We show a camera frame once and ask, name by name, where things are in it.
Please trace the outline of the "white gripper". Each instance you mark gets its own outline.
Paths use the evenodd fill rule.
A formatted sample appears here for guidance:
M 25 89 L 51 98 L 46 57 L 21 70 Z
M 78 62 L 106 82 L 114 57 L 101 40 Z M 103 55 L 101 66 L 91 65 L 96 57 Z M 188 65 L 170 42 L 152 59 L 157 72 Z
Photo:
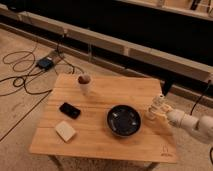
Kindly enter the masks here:
M 181 117 L 182 117 L 182 112 L 178 109 L 173 109 L 172 107 L 167 105 L 167 104 L 162 104 L 160 109 L 163 112 L 167 112 L 166 115 L 165 114 L 160 114 L 160 113 L 156 113 L 155 117 L 161 117 L 168 120 L 168 122 L 171 125 L 179 125 L 180 121 L 181 121 Z

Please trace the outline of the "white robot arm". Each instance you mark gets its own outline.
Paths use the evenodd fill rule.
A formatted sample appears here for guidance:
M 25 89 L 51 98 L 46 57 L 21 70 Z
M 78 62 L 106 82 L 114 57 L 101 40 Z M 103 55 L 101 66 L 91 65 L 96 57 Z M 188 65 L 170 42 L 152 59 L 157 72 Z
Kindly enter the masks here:
M 202 143 L 213 143 L 213 117 L 204 115 L 198 118 L 167 104 L 158 106 L 157 110 L 166 115 L 172 126 L 185 130 L 191 137 Z

